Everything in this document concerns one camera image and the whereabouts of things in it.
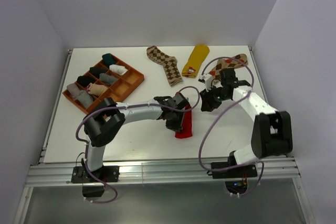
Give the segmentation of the red sock with white print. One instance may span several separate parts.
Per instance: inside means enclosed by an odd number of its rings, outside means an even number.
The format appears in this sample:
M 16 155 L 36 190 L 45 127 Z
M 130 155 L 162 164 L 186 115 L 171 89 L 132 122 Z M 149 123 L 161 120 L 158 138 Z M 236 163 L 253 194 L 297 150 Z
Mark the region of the red sock with white print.
M 192 137 L 192 111 L 185 113 L 177 112 L 177 121 L 181 123 L 181 129 L 175 132 L 175 138 L 184 139 Z

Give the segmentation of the grey sock with black stripes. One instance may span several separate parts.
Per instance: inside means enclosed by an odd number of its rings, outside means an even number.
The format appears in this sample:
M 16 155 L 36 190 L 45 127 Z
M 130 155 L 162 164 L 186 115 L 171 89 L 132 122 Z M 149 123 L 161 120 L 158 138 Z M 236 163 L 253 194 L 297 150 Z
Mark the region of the grey sock with black stripes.
M 93 97 L 86 90 L 80 90 L 76 100 L 78 100 L 85 109 L 90 107 L 94 102 Z

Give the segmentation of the taupe sock with red cuff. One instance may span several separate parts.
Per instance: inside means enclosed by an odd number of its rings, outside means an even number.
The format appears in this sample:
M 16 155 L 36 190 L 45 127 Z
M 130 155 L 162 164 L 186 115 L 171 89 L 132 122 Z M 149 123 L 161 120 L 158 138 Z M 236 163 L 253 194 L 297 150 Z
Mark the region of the taupe sock with red cuff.
M 82 90 L 80 90 L 75 83 L 67 85 L 67 90 L 74 100 L 77 100 L 78 97 L 82 94 Z

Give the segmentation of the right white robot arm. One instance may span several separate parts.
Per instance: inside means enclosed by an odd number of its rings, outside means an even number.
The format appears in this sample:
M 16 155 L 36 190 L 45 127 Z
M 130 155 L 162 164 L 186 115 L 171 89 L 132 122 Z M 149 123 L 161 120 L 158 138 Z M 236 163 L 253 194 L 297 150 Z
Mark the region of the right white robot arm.
M 202 112 L 212 112 L 223 101 L 232 100 L 240 105 L 253 120 L 253 130 L 250 143 L 230 153 L 227 170 L 234 177 L 240 176 L 246 166 L 268 156 L 285 155 L 293 150 L 291 117 L 286 111 L 278 111 L 253 92 L 252 84 L 239 80 L 234 69 L 224 69 L 220 72 L 221 86 L 213 85 L 213 76 L 203 74 L 199 82 L 205 84 L 200 92 Z

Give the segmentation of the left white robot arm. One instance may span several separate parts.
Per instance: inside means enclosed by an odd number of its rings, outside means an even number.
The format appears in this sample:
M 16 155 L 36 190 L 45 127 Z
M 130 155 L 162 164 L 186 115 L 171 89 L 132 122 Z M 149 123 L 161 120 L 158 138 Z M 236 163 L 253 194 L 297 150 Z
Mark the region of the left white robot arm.
M 165 127 L 180 132 L 188 99 L 177 93 L 175 96 L 154 97 L 140 103 L 115 102 L 104 99 L 85 117 L 84 132 L 88 136 L 88 149 L 83 175 L 91 182 L 102 176 L 103 155 L 108 145 L 123 125 L 144 120 L 163 120 Z

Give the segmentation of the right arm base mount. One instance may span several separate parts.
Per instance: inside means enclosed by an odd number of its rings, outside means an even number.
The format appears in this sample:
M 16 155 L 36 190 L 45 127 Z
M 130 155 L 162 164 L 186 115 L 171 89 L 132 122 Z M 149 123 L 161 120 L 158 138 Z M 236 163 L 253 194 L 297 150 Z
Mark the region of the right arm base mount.
M 211 169 L 227 168 L 229 162 L 212 162 Z M 257 168 L 255 165 L 247 165 L 243 167 L 229 169 L 224 172 L 207 172 L 208 176 L 213 179 L 231 179 L 231 178 L 254 178 L 258 176 Z

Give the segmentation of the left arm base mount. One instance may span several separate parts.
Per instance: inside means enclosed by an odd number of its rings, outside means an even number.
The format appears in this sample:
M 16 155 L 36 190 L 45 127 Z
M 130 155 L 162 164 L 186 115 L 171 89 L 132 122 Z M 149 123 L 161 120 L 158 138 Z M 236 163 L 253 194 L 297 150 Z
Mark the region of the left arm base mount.
M 102 166 L 100 169 L 91 172 L 99 180 L 109 183 L 117 182 L 119 179 L 119 166 Z M 71 183 L 95 183 L 95 180 L 87 171 L 84 166 L 76 166 L 73 168 Z

